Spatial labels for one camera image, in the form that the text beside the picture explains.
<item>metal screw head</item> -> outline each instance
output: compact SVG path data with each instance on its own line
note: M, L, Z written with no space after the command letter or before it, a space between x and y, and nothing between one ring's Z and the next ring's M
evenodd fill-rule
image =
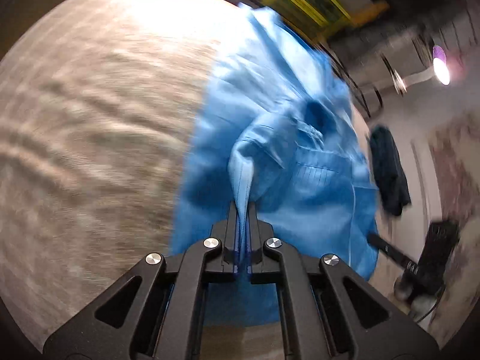
M145 261L151 266L154 266L155 264L158 264L160 261L162 261L162 256L160 256L158 253L150 253L148 256L145 257Z
M328 266L336 266L340 259L334 254L326 254L323 256L323 262Z
M208 249L213 249L218 246L220 242L216 238L207 238L205 241L203 241L203 246L205 246Z
M279 248L280 246L282 246L282 241L278 238L268 238L267 239L267 246L269 248L272 248L272 249L276 249L276 248Z

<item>lamp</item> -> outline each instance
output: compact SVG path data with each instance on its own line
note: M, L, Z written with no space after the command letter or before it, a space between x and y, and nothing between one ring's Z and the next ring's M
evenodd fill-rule
M443 85L450 83L450 72L447 68L447 57L440 46L433 46L433 71Z

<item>blue cloth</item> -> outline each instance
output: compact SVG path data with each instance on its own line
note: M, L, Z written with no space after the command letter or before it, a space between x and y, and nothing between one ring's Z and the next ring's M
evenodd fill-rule
M366 241L376 231L376 188L351 125L349 90L327 57L269 8L243 7L240 16L197 117L171 251L206 238L234 199L238 279L211 286L206 320L248 326L278 320L275 287L248 283L248 201L302 254L335 253L368 279L377 259Z

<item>carpet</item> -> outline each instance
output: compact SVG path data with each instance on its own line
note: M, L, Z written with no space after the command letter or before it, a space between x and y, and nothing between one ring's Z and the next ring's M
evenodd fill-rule
M443 218L460 224L460 242L445 271L446 290L429 326L440 347L459 330L480 295L480 109L428 136Z

